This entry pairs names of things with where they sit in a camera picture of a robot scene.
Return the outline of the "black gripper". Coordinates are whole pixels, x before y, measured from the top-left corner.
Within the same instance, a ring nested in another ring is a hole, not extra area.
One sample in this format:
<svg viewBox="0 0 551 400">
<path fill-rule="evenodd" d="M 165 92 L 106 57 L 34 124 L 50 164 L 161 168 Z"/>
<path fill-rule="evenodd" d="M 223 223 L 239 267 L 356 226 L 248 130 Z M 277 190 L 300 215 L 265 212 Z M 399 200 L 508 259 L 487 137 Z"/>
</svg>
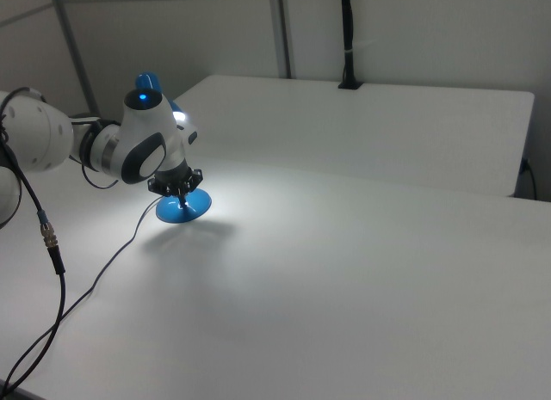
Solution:
<svg viewBox="0 0 551 400">
<path fill-rule="evenodd" d="M 189 193 L 193 192 L 203 181 L 200 169 L 192 169 L 181 163 L 174 169 L 157 171 L 147 181 L 148 190 L 164 197 L 176 196 L 182 209 L 189 209 Z"/>
</svg>

